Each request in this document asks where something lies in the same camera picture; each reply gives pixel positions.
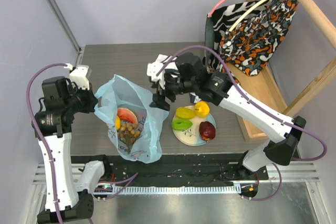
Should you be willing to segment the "red fake apple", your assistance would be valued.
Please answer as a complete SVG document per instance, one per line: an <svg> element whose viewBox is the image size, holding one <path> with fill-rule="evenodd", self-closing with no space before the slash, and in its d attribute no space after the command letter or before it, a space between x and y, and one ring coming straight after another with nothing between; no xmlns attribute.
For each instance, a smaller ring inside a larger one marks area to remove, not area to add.
<svg viewBox="0 0 336 224"><path fill-rule="evenodd" d="M201 122L199 125L199 134L202 140L206 142L210 141L216 136L215 126L209 121Z"/></svg>

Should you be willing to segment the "light blue plastic bag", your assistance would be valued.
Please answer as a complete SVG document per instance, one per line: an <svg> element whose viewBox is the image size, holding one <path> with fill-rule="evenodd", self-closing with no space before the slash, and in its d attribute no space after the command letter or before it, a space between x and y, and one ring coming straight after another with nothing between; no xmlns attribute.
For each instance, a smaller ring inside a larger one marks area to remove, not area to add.
<svg viewBox="0 0 336 224"><path fill-rule="evenodd" d="M149 90L122 76L114 75L97 90L95 97L100 100L95 106L95 115L107 124L108 138L122 158L145 164L161 158L160 135L169 113L150 107L152 93ZM140 136L133 144L118 136L115 120L119 108L129 109L137 116Z"/></svg>

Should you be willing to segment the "wooden clothes rack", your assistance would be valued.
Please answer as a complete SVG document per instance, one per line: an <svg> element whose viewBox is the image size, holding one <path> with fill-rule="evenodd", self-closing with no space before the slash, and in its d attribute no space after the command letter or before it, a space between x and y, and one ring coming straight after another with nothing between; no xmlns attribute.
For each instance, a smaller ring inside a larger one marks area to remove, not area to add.
<svg viewBox="0 0 336 224"><path fill-rule="evenodd" d="M303 115L309 129L335 141L335 0L298 0L285 41L267 67L248 77L231 71L262 102L288 116Z"/></svg>

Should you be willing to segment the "orange camouflage print garment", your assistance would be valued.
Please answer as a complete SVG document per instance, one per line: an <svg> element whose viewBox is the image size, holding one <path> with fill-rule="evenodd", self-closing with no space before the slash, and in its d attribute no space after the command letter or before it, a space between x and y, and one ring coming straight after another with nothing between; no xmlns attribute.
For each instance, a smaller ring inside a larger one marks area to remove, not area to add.
<svg viewBox="0 0 336 224"><path fill-rule="evenodd" d="M258 16L225 31L218 47L223 62L249 77L258 75L284 40L297 7L297 0L272 0Z"/></svg>

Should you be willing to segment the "cream and blue plate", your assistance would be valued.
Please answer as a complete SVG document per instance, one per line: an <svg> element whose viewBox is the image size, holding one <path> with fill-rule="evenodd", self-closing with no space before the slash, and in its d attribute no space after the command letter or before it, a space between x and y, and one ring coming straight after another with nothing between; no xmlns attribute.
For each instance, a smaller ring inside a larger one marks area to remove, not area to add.
<svg viewBox="0 0 336 224"><path fill-rule="evenodd" d="M194 105L185 106L185 107L194 110ZM209 141L206 142L206 141L201 139L201 136L200 136L200 133L199 133L199 124L201 122L204 122L204 121L209 121L215 126L215 129L216 129L216 124L215 124L215 120L214 120L213 116L210 113L209 113L208 116L206 116L204 118L196 115L196 117L194 117L192 119L188 119L188 120L190 120L193 123L193 125L189 129L183 130L183 131L176 131L176 130L172 129L176 138L180 142L182 142L186 145L189 145L189 146L200 146L200 145L204 145L207 142L209 142Z"/></svg>

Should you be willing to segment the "green fake fruit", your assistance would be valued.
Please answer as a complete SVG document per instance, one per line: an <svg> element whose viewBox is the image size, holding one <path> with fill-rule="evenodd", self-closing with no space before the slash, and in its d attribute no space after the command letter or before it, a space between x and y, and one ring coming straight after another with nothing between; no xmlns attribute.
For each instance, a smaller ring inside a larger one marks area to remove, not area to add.
<svg viewBox="0 0 336 224"><path fill-rule="evenodd" d="M172 121L172 129L176 131L183 131L189 129L193 123L188 119L177 118Z"/></svg>

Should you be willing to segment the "cream hanger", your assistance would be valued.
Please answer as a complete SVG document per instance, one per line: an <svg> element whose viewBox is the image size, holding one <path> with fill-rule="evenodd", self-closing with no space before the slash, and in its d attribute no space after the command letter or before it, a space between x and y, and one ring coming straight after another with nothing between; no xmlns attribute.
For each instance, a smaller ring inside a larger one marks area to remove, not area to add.
<svg viewBox="0 0 336 224"><path fill-rule="evenodd" d="M254 11L257 7L259 7L260 5L263 5L264 2L267 2L269 0L260 0L258 1L255 5L253 5L250 9L248 9L244 14L242 14L231 26L231 28L228 31L233 31L236 26L243 20L246 18L246 16L248 16L252 11Z"/></svg>

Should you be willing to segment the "zebra print garment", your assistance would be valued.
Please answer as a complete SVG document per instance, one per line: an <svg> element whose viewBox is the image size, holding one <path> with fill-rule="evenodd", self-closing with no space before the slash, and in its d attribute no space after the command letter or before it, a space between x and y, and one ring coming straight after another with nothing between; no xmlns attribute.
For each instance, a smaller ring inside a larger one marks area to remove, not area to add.
<svg viewBox="0 0 336 224"><path fill-rule="evenodd" d="M224 34L226 30L229 30L233 23L257 2L258 1L243 2L238 4L232 4L229 6L223 6L219 9L216 9L212 14L212 17L206 18L205 46L213 49L219 54L218 47L223 37L222 34ZM264 2L263 5L260 5L248 16L246 16L245 19L258 16L259 12L266 9L271 4L271 2L272 0ZM218 67L220 68L221 64L214 55L207 51L205 51L204 54L205 55L202 59L202 62L209 72L214 72L218 69Z"/></svg>

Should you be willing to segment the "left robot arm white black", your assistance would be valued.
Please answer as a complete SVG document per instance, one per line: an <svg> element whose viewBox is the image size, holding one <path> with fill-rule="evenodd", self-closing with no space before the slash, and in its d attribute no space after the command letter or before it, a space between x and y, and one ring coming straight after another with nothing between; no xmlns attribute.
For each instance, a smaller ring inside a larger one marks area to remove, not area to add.
<svg viewBox="0 0 336 224"><path fill-rule="evenodd" d="M70 155L72 123L76 113L92 113L98 100L89 89L81 90L66 77L42 82L43 97L32 126L43 154L46 176L45 208L38 223L65 223L90 219L98 181L107 181L112 169L104 155L84 165L74 180Z"/></svg>

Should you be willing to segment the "yellow fake banana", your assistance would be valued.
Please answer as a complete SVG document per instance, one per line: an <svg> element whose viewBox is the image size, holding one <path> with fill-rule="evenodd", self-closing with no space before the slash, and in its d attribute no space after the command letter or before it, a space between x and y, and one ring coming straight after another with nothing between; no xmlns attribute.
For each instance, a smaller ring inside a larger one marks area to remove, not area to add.
<svg viewBox="0 0 336 224"><path fill-rule="evenodd" d="M192 119L196 117L194 110L187 107L179 107L176 109L175 115L181 119Z"/></svg>

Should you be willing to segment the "orange watermelon slice fake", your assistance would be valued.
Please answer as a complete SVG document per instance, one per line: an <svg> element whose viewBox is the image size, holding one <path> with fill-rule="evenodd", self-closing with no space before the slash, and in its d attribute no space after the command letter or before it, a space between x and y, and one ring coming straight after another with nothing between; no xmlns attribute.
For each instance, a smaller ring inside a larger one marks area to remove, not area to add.
<svg viewBox="0 0 336 224"><path fill-rule="evenodd" d="M118 108L117 116L119 117L121 121L127 121L132 124L138 123L138 118L136 114L127 108Z"/></svg>

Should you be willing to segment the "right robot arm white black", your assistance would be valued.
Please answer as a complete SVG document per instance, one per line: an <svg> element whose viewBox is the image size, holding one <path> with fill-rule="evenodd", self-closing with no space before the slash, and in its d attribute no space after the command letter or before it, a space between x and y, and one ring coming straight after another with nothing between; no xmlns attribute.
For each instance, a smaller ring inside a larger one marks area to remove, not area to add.
<svg viewBox="0 0 336 224"><path fill-rule="evenodd" d="M146 74L156 89L152 108L169 111L166 99L174 102L176 95L195 93L201 100L230 110L262 130L269 141L246 152L237 166L242 179L250 179L261 167L271 163L290 164L300 141L306 121L278 113L234 84L227 73L209 73L201 59L188 52L174 58L175 69L169 64L149 63Z"/></svg>

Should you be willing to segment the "aluminium frame post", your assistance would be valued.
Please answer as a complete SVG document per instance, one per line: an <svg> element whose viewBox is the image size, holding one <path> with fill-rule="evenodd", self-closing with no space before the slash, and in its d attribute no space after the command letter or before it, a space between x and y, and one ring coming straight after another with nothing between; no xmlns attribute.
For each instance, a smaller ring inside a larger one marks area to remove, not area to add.
<svg viewBox="0 0 336 224"><path fill-rule="evenodd" d="M54 13L56 19L60 23L62 29L64 30L66 36L68 37L70 43L74 47L76 53L80 53L81 47L79 46L73 32L71 31L64 15L62 14L56 0L46 0L47 3L49 4L49 7L51 8L52 12Z"/></svg>

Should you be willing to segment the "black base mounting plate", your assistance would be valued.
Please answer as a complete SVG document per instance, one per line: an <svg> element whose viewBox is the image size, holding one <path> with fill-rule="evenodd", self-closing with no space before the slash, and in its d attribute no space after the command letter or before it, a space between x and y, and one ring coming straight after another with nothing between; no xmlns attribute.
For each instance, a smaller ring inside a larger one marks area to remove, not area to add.
<svg viewBox="0 0 336 224"><path fill-rule="evenodd" d="M237 181L268 180L266 167L255 175L238 172L242 159L238 154L164 154L160 160L144 164L120 156L108 156L112 173L108 180L122 181L137 174L131 186L137 187L215 187L229 186Z"/></svg>

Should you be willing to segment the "yellow fake pear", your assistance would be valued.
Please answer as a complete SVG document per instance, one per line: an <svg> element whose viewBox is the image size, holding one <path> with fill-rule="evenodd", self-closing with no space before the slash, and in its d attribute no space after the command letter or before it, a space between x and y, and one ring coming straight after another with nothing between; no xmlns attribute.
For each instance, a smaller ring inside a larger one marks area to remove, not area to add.
<svg viewBox="0 0 336 224"><path fill-rule="evenodd" d="M194 112L199 117L206 117L210 113L210 108L205 101L200 101L194 105Z"/></svg>

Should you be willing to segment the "white jersey with navy trim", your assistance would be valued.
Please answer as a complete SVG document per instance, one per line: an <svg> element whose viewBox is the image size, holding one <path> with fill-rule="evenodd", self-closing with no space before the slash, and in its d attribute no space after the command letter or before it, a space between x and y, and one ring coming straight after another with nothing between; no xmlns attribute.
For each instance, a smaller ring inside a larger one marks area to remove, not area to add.
<svg viewBox="0 0 336 224"><path fill-rule="evenodd" d="M159 54L155 62L159 62L164 65L171 58L173 60L165 67L165 72L169 73L172 78L177 79L180 73L175 64L176 57ZM189 97L190 97L190 103L194 103L194 104L202 100L199 96L195 94L195 92L190 92Z"/></svg>

